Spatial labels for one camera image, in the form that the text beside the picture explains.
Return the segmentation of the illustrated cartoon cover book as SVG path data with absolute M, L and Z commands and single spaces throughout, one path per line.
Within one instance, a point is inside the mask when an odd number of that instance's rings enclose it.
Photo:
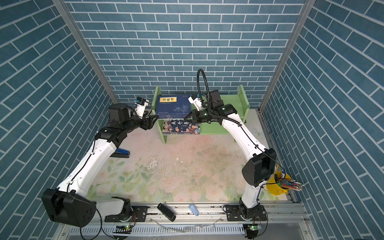
M 192 124 L 184 120 L 165 120 L 161 127 L 163 135 L 199 135 L 199 124 Z

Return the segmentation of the small blue book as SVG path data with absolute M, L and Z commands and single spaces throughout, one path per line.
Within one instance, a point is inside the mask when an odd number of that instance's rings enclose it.
M 191 112 L 188 95 L 160 95 L 156 102 L 159 119 L 183 119 Z

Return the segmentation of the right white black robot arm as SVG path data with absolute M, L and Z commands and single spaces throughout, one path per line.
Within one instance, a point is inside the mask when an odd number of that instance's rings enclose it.
M 185 117 L 192 123 L 218 123 L 234 138 L 246 157 L 242 175 L 246 188 L 240 199 L 245 210 L 251 210 L 260 204 L 260 192 L 275 172 L 276 152 L 267 149 L 253 136 L 245 126 L 238 111 L 231 104 L 225 104 L 218 91 L 207 93 L 204 100 L 201 93 L 188 98 L 195 108 Z

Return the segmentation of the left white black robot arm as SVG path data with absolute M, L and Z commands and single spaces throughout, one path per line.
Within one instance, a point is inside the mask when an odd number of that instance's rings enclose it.
M 148 100 L 137 98 L 135 104 L 135 108 L 123 103 L 111 105 L 107 125 L 97 132 L 80 163 L 55 189 L 44 191 L 42 202 L 51 221 L 83 228 L 93 219 L 111 217 L 126 222 L 133 218 L 129 199 L 113 197 L 96 203 L 86 196 L 105 162 L 127 135 L 137 128 L 150 130 L 158 119 L 146 111 Z

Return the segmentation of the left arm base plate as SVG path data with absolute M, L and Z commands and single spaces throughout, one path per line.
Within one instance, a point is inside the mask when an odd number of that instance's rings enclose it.
M 118 215 L 106 216 L 104 222 L 106 223 L 133 223 L 145 222 L 148 206 L 133 206 L 129 210 L 122 210 Z

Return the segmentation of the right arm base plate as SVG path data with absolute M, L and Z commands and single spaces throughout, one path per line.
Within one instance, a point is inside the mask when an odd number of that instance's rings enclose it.
M 258 204 L 257 206 L 247 209 L 245 205 L 224 205 L 222 207 L 226 214 L 228 222 L 239 222 L 239 221 L 266 221 L 267 212 L 263 205 Z

